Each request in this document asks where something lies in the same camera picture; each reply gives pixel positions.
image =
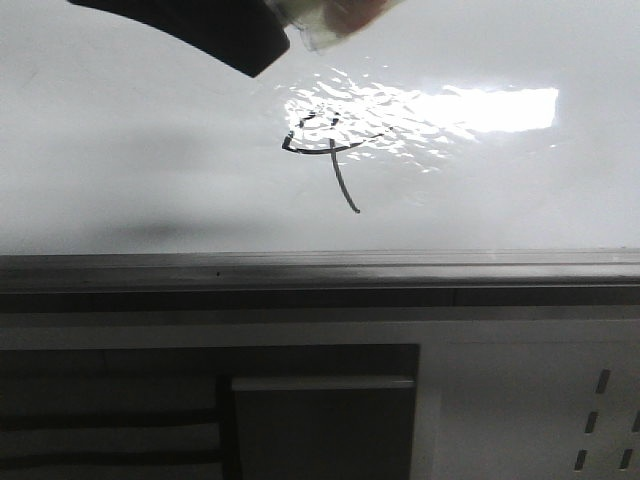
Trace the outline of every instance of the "whiteboard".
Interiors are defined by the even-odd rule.
[[[635,0],[407,0],[322,53],[288,29],[251,79],[0,0],[0,254],[640,247],[638,25]],[[360,214],[287,136],[364,141],[338,154]]]

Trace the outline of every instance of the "metal ledge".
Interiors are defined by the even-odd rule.
[[[640,250],[0,257],[0,294],[518,285],[640,285]]]

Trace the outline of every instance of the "ventilation slot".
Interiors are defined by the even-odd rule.
[[[576,458],[576,465],[575,467],[573,467],[573,470],[575,472],[579,472],[584,468],[584,462],[587,459],[587,451],[586,450],[580,450],[578,452],[578,458]]]
[[[587,426],[584,427],[584,433],[593,433],[596,429],[596,421],[598,420],[598,412],[591,412],[587,419]]]
[[[633,450],[628,449],[625,450],[622,454],[622,460],[620,461],[620,470],[626,470],[629,468],[629,464],[631,463],[631,455],[633,455]]]
[[[635,422],[633,422],[633,427],[631,427],[631,431],[633,433],[640,432],[640,410],[638,410],[638,413],[636,414],[636,420]]]
[[[603,370],[602,372],[600,372],[600,379],[598,380],[596,393],[603,394],[607,390],[607,383],[609,383],[610,376],[611,376],[611,370]]]

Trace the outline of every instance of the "handwritten symbol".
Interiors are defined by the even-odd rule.
[[[338,122],[340,121],[339,118],[340,114],[335,113],[334,114],[334,118],[331,122],[331,129],[333,130],[335,128],[335,126],[338,124]],[[308,116],[306,116],[305,118],[301,119],[300,122],[298,123],[298,128],[299,129],[303,129],[305,122],[312,120],[313,118],[316,117],[316,113],[315,112],[311,112]],[[360,209],[358,207],[356,207],[353,199],[351,198],[351,195],[349,194],[349,191],[347,190],[347,186],[344,183],[344,179],[342,178],[342,173],[340,172],[340,165],[338,163],[338,153],[339,152],[344,152],[346,150],[350,150],[352,148],[356,148],[359,147],[360,145],[362,145],[365,142],[368,142],[370,140],[373,140],[375,138],[381,137],[383,136],[384,133],[379,133],[377,135],[373,135],[365,140],[362,140],[360,142],[355,142],[355,143],[351,143],[349,145],[341,145],[341,146],[336,146],[336,141],[333,138],[329,139],[329,148],[320,148],[320,149],[307,149],[307,148],[297,148],[297,147],[292,147],[291,146],[291,142],[294,140],[295,137],[295,132],[293,130],[291,130],[289,132],[289,134],[285,137],[284,141],[282,142],[282,148],[284,150],[287,150],[289,152],[293,152],[293,153],[299,153],[302,155],[331,155],[331,162],[333,163],[333,171],[336,174],[336,178],[338,180],[338,185],[340,185],[340,190],[342,190],[342,194],[344,195],[344,198],[347,200],[347,203],[349,204],[349,206],[351,207],[351,210],[353,210],[355,213],[360,213]]]

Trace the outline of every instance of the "clear plastic bottle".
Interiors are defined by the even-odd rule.
[[[265,0],[283,25],[293,24],[309,50],[322,51],[366,28],[402,0]]]

